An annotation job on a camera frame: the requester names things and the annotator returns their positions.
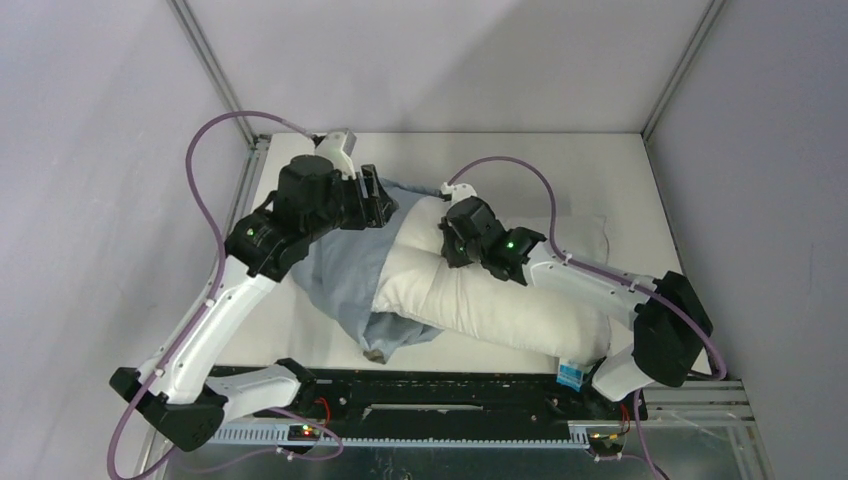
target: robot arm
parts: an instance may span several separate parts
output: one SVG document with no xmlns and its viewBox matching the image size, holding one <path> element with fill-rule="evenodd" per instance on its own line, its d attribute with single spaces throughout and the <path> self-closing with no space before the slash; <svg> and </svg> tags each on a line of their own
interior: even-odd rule
<svg viewBox="0 0 848 480">
<path fill-rule="evenodd" d="M 215 300 L 202 294 L 154 355 L 138 369 L 119 368 L 110 379 L 112 388 L 130 401 L 144 386 L 141 381 L 153 375 L 137 410 L 183 451 L 199 448 L 229 420 L 310 400 L 314 378 L 290 359 L 241 375 L 208 375 L 248 313 L 306 257 L 312 242 L 337 228 L 382 227 L 398 208 L 373 165 L 364 165 L 356 175 L 349 157 L 352 133 L 330 132 L 318 141 L 315 155 L 292 159 L 280 171 L 276 194 L 227 237 L 221 284 L 208 285 L 217 291 Z M 204 302 L 206 311 L 184 336 Z M 172 349 L 165 368 L 157 368 Z"/>
<path fill-rule="evenodd" d="M 480 263 L 500 280 L 556 290 L 589 303 L 633 331 L 634 343 L 603 360 L 594 371 L 595 390 L 620 401 L 654 381 L 672 387 L 683 384 L 703 345 L 673 312 L 636 286 L 670 300 L 710 335 L 712 323 L 686 277 L 668 272 L 656 279 L 570 253 L 562 259 L 541 233 L 523 227 L 506 230 L 471 186 L 443 185 L 442 193 L 451 198 L 440 224 L 441 253 L 451 267 Z M 572 261 L 583 268 L 569 265 Z M 598 272 L 630 280 L 630 284 L 612 283 Z"/>
</svg>

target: white tabletop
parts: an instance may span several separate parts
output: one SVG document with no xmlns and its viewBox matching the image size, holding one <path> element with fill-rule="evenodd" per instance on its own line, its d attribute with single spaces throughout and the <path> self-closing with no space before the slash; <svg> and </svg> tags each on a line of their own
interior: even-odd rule
<svg viewBox="0 0 848 480">
<path fill-rule="evenodd" d="M 609 264 L 661 277 L 680 264 L 639 135 L 520 133 L 363 133 L 353 153 L 356 165 L 373 163 L 382 178 L 438 187 L 477 158 L 509 155 L 526 160 L 548 178 L 559 215 L 606 218 Z M 292 157 L 312 153 L 312 143 L 290 133 L 276 134 L 258 181 L 254 206 L 276 189 Z M 548 201 L 539 180 L 512 164 L 485 164 L 462 178 L 502 217 L 547 217 Z M 612 321 L 612 353 L 632 333 Z M 386 365 L 369 362 L 341 327 L 309 302 L 290 278 L 284 279 L 242 324 L 218 359 L 221 365 L 264 366 L 291 357 L 313 368 L 406 371 L 553 373 L 556 359 L 493 345 L 454 332 L 429 343 L 398 349 Z M 696 369 L 707 371 L 702 353 Z"/>
</svg>

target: white pillow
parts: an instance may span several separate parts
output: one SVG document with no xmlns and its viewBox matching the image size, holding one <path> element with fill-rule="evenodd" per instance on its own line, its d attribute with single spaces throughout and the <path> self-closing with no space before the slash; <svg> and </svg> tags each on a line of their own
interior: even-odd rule
<svg viewBox="0 0 848 480">
<path fill-rule="evenodd" d="M 449 206 L 438 198 L 424 198 L 409 212 L 380 274 L 372 311 L 395 312 L 427 325 L 580 365 L 606 355 L 609 320 L 594 308 L 555 291 L 500 281 L 478 264 L 449 268 L 439 254 L 442 232 L 438 228 Z M 587 228 L 591 222 L 570 219 L 574 220 L 558 219 L 557 230 L 562 235 L 557 243 L 606 261 L 608 244 L 602 225 L 595 228 L 600 235 L 593 237 L 591 227 Z M 515 221 L 504 223 L 516 225 Z M 525 219 L 518 224 L 547 235 L 546 219 Z M 583 228 L 578 231 L 575 225 Z"/>
</svg>

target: white wall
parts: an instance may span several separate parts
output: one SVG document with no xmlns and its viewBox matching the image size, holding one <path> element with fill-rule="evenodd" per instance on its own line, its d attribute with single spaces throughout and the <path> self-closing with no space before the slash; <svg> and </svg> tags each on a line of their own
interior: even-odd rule
<svg viewBox="0 0 848 480">
<path fill-rule="evenodd" d="M 245 107 L 360 132 L 639 132 L 708 3 L 191 2 Z"/>
<path fill-rule="evenodd" d="M 0 6 L 0 112 L 0 478 L 105 478 L 109 376 L 212 266 L 182 156 L 222 107 L 166 2 L 21 0 Z M 245 158 L 231 125 L 200 148 L 219 219 Z"/>
<path fill-rule="evenodd" d="M 780 479 L 848 470 L 846 46 L 844 0 L 729 2 L 652 148 Z"/>
</svg>

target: gray-blue fabric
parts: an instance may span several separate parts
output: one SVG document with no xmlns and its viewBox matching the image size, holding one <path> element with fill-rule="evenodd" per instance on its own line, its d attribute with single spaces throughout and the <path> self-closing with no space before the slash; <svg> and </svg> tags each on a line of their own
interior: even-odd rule
<svg viewBox="0 0 848 480">
<path fill-rule="evenodd" d="M 366 358 L 385 363 L 398 347 L 430 341 L 441 332 L 395 313 L 371 311 L 380 272 L 403 220 L 418 200 L 439 192 L 385 179 L 381 183 L 398 202 L 385 227 L 332 231 L 313 243 L 309 256 L 290 273 L 312 304 L 359 343 Z"/>
</svg>

